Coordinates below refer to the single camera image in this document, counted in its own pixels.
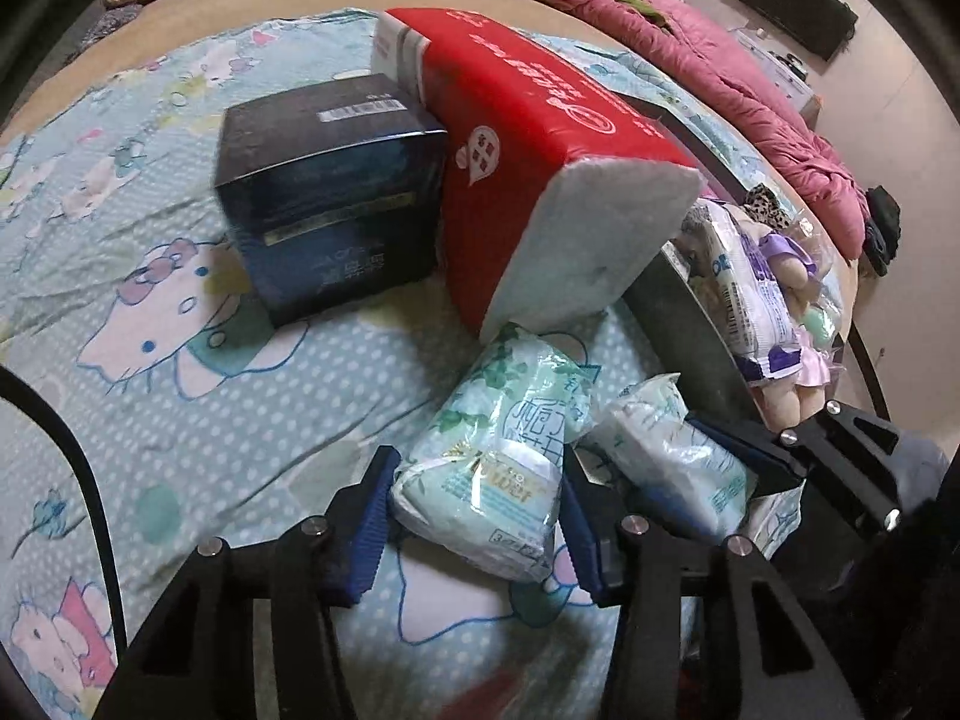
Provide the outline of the green tissue packet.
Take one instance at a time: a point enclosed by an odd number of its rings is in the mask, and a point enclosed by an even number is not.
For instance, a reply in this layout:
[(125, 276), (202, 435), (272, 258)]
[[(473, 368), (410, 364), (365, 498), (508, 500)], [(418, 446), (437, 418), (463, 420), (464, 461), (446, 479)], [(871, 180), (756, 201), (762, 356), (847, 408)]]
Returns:
[(766, 557), (800, 527), (800, 486), (760, 496), (758, 476), (698, 427), (675, 374), (622, 390), (581, 444), (635, 488), (641, 514), (701, 543), (748, 536)]
[(594, 374), (508, 323), (398, 465), (394, 517), (487, 574), (544, 580), (565, 450), (598, 414)]

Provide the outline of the black wall television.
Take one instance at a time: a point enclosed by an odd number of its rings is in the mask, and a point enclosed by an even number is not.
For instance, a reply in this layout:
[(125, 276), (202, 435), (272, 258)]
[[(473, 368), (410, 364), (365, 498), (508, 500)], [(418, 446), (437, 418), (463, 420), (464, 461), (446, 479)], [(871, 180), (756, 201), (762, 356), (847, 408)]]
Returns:
[(739, 0), (786, 32), (819, 59), (830, 62), (856, 32), (859, 16), (843, 0)]

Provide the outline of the pink tray box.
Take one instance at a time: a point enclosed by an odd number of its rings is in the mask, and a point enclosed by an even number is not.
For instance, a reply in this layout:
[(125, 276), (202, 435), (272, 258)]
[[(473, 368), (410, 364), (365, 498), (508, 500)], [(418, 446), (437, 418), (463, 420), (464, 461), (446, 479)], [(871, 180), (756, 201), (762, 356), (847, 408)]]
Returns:
[[(620, 94), (626, 104), (688, 156), (721, 200), (740, 202), (747, 188), (677, 115), (658, 104)], [(708, 310), (688, 284), (677, 255), (662, 249), (623, 294), (625, 304), (667, 372), (679, 372), (679, 388), (695, 415), (724, 421), (763, 422), (761, 408)]]

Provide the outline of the red tissue pack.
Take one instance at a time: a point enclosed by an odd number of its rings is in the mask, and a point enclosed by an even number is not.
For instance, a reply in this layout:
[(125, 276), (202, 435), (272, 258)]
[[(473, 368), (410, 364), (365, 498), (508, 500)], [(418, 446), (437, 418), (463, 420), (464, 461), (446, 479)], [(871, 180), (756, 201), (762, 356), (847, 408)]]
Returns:
[(617, 302), (703, 190), (697, 163), (646, 115), (480, 13), (384, 11), (373, 67), (448, 132), (441, 259), (480, 341)]

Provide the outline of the beige teddy bear purple dress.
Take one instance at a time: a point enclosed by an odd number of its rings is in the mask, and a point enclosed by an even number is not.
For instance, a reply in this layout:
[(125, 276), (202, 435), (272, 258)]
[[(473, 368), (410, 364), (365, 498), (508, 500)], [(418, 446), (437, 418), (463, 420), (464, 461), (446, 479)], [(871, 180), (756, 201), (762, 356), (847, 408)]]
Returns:
[(757, 254), (758, 286), (773, 307), (776, 330), (786, 328), (786, 341), (776, 340), (766, 355), (768, 372), (754, 383), (755, 400), (766, 426), (779, 431), (796, 427), (827, 405), (833, 372), (827, 351), (805, 325), (814, 299), (820, 296), (815, 260), (786, 232), (752, 220), (737, 205), (726, 206), (736, 223), (748, 255)]

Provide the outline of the green round soft object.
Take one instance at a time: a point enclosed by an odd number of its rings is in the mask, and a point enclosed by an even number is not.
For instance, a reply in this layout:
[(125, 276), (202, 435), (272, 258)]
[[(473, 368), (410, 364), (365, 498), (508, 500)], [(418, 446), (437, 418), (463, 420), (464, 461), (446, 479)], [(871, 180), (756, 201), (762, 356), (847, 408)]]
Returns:
[(832, 317), (832, 312), (823, 309), (822, 305), (807, 304), (799, 321), (800, 327), (804, 328), (807, 335), (811, 337), (811, 343), (814, 348), (820, 351), (827, 351), (832, 348), (836, 337), (836, 322)]

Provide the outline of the dark blue box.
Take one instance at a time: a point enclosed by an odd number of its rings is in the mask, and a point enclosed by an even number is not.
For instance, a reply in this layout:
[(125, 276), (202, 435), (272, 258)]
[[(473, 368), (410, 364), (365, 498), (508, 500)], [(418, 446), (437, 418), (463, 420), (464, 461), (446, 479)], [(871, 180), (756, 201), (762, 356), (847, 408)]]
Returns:
[(275, 325), (433, 273), (447, 139), (384, 75), (224, 113), (213, 187)]

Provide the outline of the white blue wipes packet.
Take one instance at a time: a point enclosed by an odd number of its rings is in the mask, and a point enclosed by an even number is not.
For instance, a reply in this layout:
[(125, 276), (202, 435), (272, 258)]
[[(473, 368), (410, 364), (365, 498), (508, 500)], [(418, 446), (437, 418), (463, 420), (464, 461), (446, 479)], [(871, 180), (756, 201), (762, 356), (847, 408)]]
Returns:
[(692, 289), (743, 378), (759, 383), (768, 372), (766, 355), (776, 340), (786, 341), (786, 328), (776, 330), (773, 307), (761, 295), (757, 254), (747, 254), (726, 206), (708, 199), (693, 203), (675, 245), (690, 263)]

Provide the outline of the hello kitty blue sheet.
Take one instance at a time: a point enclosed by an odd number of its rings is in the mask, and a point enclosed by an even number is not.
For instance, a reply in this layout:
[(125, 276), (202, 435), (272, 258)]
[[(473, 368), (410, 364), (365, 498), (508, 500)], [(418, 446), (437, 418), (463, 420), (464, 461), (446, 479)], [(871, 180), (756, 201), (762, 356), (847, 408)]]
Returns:
[[(226, 31), (124, 71), (2, 153), (2, 361), (75, 434), (125, 621), (195, 544), (275, 538), (381, 444), (408, 449), (478, 356), (438, 280), (270, 327), (213, 192), (229, 106), (368, 70), (361, 10)], [(617, 616), (566, 553), (509, 585), (411, 536), (335, 617), (364, 718), (589, 718)]]

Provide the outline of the leopard print scrunchie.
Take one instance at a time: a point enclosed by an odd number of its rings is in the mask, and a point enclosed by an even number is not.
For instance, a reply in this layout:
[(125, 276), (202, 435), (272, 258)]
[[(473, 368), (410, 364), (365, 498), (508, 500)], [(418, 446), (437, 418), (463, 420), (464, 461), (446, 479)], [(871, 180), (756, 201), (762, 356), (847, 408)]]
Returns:
[(748, 190), (745, 199), (740, 204), (750, 220), (755, 223), (766, 224), (773, 231), (784, 231), (791, 224), (788, 213), (782, 210), (778, 197), (765, 184), (755, 185)]

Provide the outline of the pink quilt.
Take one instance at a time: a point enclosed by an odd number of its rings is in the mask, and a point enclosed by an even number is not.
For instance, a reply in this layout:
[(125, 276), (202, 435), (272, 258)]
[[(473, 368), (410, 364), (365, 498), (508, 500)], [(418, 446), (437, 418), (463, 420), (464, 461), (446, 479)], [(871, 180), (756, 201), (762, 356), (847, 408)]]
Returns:
[(867, 200), (825, 138), (807, 127), (732, 34), (680, 0), (646, 0), (664, 31), (615, 0), (537, 0), (608, 36), (674, 78), (763, 154), (827, 229), (845, 259), (861, 257)]

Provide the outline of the white cabinet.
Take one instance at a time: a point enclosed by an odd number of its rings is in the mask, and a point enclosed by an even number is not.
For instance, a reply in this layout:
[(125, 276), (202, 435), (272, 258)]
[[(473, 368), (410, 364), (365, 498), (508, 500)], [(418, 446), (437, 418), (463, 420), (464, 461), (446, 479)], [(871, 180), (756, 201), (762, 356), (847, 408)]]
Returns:
[(770, 41), (761, 28), (736, 28), (732, 29), (731, 34), (754, 57), (763, 75), (784, 94), (807, 127), (815, 128), (822, 110), (822, 99), (807, 83), (809, 70), (804, 62)]

